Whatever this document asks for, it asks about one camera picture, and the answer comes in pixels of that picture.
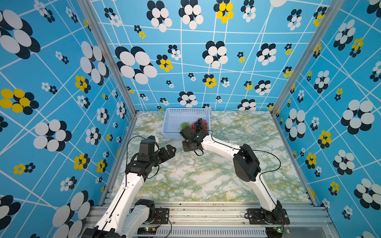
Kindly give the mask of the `white perforated plastic basket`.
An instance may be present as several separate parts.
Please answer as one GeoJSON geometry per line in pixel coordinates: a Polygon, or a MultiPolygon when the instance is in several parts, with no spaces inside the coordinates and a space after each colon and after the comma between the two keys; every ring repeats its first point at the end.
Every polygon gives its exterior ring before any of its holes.
{"type": "Polygon", "coordinates": [[[206,120],[207,129],[211,129],[210,110],[206,108],[167,108],[162,126],[162,134],[166,139],[183,139],[180,135],[181,124],[191,125],[198,119],[206,120]]]}

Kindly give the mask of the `black grape bunch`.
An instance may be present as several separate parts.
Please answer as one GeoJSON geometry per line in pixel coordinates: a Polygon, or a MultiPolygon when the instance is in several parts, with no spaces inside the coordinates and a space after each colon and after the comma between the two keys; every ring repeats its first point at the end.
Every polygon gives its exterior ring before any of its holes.
{"type": "Polygon", "coordinates": [[[208,131],[209,130],[209,126],[208,126],[208,123],[207,123],[206,120],[201,120],[200,123],[201,123],[201,128],[202,128],[203,131],[208,131]]]}

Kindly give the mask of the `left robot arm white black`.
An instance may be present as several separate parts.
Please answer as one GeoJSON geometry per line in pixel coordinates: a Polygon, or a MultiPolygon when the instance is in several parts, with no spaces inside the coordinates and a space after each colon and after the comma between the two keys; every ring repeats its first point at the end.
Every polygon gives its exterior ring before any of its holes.
{"type": "Polygon", "coordinates": [[[146,221],[155,217],[155,203],[141,199],[132,207],[152,168],[172,159],[176,148],[160,148],[155,141],[143,140],[138,153],[126,165],[125,178],[109,208],[94,228],[84,230],[83,238],[132,238],[146,221]]]}

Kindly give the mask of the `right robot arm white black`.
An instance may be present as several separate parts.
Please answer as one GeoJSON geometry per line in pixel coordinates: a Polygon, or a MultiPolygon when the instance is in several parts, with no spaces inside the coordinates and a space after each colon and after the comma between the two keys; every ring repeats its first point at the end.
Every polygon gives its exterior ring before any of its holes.
{"type": "Polygon", "coordinates": [[[254,191],[260,202],[260,209],[247,209],[245,218],[250,222],[265,224],[289,225],[290,220],[280,201],[270,192],[260,168],[260,161],[254,150],[247,144],[241,146],[229,144],[215,139],[211,134],[202,131],[196,133],[188,131],[189,127],[180,132],[183,137],[183,150],[185,152],[200,150],[201,152],[214,152],[222,157],[232,159],[235,174],[246,182],[254,191]]]}

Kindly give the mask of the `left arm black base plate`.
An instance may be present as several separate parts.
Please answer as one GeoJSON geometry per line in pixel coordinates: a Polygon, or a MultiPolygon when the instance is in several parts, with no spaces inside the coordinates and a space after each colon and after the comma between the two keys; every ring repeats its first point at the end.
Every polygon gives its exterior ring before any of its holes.
{"type": "Polygon", "coordinates": [[[154,225],[167,225],[169,223],[169,208],[156,208],[154,215],[150,216],[145,224],[154,224],[154,225]]]}

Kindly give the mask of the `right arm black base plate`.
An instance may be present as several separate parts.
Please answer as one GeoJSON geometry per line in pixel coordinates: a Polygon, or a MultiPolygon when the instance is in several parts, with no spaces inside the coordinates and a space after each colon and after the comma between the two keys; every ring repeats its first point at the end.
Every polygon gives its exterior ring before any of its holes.
{"type": "Polygon", "coordinates": [[[273,211],[265,209],[247,209],[245,219],[248,219],[251,225],[289,225],[289,216],[285,209],[278,208],[273,211]]]}

